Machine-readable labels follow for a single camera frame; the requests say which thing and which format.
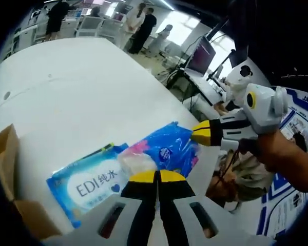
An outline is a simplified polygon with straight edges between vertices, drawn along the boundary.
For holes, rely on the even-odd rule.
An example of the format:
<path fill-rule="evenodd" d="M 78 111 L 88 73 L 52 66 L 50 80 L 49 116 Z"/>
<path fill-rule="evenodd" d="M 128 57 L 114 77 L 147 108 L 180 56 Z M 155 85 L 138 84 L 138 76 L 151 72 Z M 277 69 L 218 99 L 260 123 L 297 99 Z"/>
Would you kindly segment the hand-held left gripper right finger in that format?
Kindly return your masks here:
<path fill-rule="evenodd" d="M 271 238 L 238 227 L 231 213 L 196 195 L 176 172 L 158 172 L 158 192 L 169 245 L 272 245 Z"/>

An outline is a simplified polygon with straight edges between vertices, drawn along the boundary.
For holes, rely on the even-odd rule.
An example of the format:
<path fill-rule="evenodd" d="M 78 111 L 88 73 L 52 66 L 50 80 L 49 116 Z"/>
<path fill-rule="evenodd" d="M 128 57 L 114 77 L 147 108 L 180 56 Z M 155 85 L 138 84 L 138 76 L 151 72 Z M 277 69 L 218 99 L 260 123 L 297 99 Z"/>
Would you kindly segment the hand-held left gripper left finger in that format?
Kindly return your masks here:
<path fill-rule="evenodd" d="M 132 176 L 120 195 L 111 195 L 87 212 L 81 225 L 43 245 L 147 245 L 155 217 L 157 172 Z"/>

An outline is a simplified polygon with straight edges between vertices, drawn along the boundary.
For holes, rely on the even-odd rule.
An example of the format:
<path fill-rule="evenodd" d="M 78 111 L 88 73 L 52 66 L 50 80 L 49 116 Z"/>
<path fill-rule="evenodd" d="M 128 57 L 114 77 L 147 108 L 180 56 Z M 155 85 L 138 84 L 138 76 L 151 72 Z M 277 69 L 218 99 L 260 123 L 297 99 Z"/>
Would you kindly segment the person's right hand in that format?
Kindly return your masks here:
<path fill-rule="evenodd" d="M 238 150 L 245 154 L 247 152 L 252 153 L 260 162 L 266 164 L 266 152 L 265 141 L 267 137 L 265 135 L 259 136 L 258 139 L 241 139 L 239 141 Z"/>

